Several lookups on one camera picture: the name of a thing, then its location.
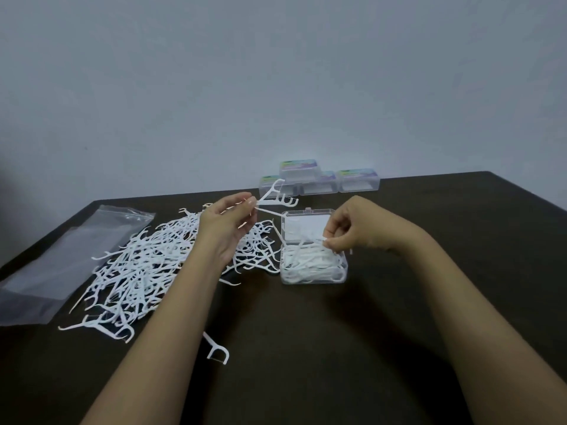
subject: person's right arm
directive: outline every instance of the person's right arm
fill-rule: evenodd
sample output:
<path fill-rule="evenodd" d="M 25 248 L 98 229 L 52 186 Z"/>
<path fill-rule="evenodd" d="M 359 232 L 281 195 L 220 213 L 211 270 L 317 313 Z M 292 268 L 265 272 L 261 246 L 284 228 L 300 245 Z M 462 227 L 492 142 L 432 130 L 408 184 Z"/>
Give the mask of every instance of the person's right arm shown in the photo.
<path fill-rule="evenodd" d="M 566 424 L 567 385 L 423 229 L 362 197 L 330 217 L 323 243 L 393 250 L 421 282 L 477 425 Z"/>

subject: person's right hand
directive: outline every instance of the person's right hand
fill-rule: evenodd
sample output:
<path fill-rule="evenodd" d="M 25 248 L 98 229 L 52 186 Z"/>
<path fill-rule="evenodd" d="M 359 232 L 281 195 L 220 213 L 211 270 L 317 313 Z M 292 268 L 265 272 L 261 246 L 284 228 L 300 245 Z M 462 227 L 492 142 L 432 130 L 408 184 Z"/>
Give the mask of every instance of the person's right hand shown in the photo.
<path fill-rule="evenodd" d="M 404 253 L 423 235 L 414 223 L 356 195 L 330 216 L 323 246 L 335 252 L 363 246 Z"/>

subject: person's left arm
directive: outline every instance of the person's left arm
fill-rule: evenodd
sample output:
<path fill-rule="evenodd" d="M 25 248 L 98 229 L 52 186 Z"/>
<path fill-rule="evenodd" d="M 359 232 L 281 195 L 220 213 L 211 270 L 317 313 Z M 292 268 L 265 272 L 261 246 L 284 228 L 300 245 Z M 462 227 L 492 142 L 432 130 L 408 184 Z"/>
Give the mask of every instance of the person's left arm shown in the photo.
<path fill-rule="evenodd" d="M 202 213 L 189 257 L 82 425 L 179 423 L 216 284 L 256 222 L 255 204 L 241 192 Z"/>

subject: hand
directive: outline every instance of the hand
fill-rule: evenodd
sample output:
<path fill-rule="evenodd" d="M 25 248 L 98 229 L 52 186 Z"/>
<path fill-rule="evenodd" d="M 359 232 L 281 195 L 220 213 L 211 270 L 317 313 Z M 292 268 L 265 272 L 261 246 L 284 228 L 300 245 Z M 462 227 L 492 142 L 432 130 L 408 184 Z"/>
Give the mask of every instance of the hand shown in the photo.
<path fill-rule="evenodd" d="M 427 234 L 417 225 L 355 196 L 330 216 L 323 246 L 335 252 L 364 246 L 404 253 L 422 235 Z"/>
<path fill-rule="evenodd" d="M 232 259 L 240 239 L 256 223 L 255 206 L 256 198 L 250 192 L 239 192 L 210 205 L 201 214 L 194 248 L 210 250 L 224 267 Z"/>

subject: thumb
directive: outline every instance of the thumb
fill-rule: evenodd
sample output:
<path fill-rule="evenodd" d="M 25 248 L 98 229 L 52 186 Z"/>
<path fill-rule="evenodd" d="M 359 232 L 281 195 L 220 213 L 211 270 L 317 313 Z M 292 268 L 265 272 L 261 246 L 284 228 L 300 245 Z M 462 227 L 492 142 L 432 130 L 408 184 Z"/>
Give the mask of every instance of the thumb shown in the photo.
<path fill-rule="evenodd" d="M 244 203 L 240 203 L 230 209 L 228 217 L 235 223 L 240 225 L 240 222 L 249 216 L 256 206 L 256 197 L 250 197 Z"/>
<path fill-rule="evenodd" d="M 322 245 L 333 252 L 342 252 L 346 249 L 351 249 L 355 246 L 356 238 L 353 230 L 348 230 L 344 235 L 338 237 L 331 237 L 323 241 Z"/>

